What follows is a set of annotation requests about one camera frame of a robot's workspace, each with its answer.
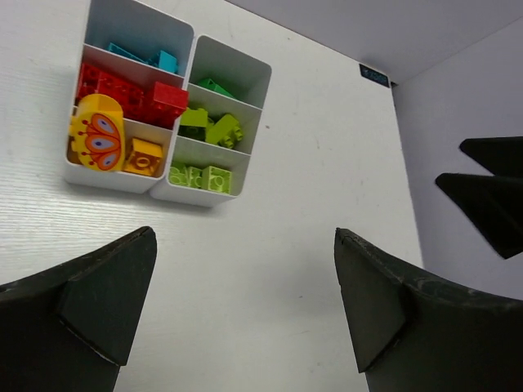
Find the light blue lego brick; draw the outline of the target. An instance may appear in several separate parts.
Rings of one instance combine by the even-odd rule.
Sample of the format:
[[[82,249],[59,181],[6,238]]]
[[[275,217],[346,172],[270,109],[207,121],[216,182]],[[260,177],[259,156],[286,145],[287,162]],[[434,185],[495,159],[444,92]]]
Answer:
[[[171,74],[177,74],[177,58],[170,53],[160,50],[147,60],[147,63],[155,68],[161,69]]]

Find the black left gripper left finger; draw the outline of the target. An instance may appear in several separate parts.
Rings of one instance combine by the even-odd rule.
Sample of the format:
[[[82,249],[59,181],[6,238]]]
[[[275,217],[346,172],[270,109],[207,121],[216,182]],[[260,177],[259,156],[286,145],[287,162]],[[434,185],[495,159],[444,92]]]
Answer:
[[[144,226],[1,286],[3,391],[112,391],[127,365],[157,256]]]

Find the red lego brick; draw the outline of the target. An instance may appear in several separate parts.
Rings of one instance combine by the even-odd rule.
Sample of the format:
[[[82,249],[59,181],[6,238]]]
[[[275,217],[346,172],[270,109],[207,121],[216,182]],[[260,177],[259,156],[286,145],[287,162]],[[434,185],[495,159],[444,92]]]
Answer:
[[[138,121],[141,117],[143,89],[126,79],[83,62],[79,70],[75,104],[91,94],[102,94],[115,99],[122,107],[125,118]]]

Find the lime green sloped lego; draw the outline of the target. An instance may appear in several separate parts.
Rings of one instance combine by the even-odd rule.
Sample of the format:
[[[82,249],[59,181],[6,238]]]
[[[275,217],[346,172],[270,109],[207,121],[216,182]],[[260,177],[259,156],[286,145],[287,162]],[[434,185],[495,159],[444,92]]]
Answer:
[[[224,114],[207,131],[205,141],[211,145],[233,149],[243,138],[244,133],[239,120],[232,114]]]

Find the red lego brick spare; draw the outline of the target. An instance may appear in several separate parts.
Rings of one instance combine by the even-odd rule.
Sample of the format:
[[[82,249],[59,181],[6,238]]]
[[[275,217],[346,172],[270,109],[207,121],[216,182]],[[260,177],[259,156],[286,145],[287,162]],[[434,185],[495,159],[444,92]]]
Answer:
[[[155,82],[143,100],[141,121],[172,129],[174,122],[186,111],[189,92],[179,87]]]

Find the lime lego brick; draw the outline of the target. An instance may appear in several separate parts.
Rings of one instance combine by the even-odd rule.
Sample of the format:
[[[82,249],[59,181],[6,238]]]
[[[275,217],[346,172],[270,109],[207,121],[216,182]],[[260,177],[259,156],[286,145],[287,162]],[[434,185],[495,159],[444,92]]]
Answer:
[[[201,178],[202,189],[220,194],[230,194],[231,171],[209,166],[203,169]]]
[[[201,189],[202,173],[203,170],[197,167],[174,162],[169,169],[168,180],[172,185]]]

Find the orange small lego brick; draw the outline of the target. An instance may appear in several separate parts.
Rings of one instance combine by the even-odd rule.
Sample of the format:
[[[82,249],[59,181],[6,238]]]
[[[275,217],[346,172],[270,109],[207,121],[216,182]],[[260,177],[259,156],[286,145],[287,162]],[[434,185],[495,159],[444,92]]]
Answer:
[[[142,176],[154,176],[163,160],[161,145],[136,137],[130,139],[123,171]]]

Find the yellow flower lego brick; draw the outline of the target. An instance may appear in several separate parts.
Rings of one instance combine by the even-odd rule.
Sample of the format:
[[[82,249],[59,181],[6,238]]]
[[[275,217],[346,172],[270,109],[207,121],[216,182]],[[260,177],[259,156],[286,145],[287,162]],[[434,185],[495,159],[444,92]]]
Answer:
[[[70,148],[81,165],[99,172],[121,171],[126,137],[123,109],[103,94],[84,96],[69,125]]]

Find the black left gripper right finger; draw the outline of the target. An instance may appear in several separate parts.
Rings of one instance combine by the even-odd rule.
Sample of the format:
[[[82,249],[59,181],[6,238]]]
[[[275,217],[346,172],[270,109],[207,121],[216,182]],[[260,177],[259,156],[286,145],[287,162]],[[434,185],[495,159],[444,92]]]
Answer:
[[[522,303],[441,278],[348,229],[334,262],[372,391],[519,391]]]

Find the olive green lego brick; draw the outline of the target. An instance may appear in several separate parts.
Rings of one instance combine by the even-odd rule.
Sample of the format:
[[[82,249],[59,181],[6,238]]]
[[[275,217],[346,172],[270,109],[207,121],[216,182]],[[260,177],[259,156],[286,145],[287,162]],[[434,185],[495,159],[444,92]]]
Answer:
[[[212,128],[214,121],[204,108],[188,108],[181,116],[178,134],[190,139],[205,141],[206,133]]]

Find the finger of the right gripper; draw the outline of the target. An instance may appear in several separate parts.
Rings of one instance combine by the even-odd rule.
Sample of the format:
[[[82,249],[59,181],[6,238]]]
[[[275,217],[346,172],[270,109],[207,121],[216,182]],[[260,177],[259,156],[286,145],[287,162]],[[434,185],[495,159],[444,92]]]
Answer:
[[[503,258],[522,253],[522,179],[442,173],[436,185]]]
[[[460,150],[495,176],[522,178],[522,137],[469,138]]]

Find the teal rounded lego brick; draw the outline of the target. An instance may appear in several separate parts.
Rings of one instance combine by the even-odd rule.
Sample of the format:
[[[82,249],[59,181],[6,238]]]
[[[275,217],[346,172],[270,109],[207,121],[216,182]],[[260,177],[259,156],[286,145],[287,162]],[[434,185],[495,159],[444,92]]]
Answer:
[[[131,53],[130,51],[122,48],[121,46],[113,43],[113,42],[110,42],[109,45],[107,46],[106,48],[107,51],[115,54],[115,55],[118,55],[118,56],[121,56],[121,57],[125,57],[125,58],[128,58],[130,60],[134,60],[134,61],[137,61],[139,63],[142,63],[142,64],[147,64],[148,61],[147,60],[144,60],[142,58],[140,58],[139,56],[136,56],[135,54]]]

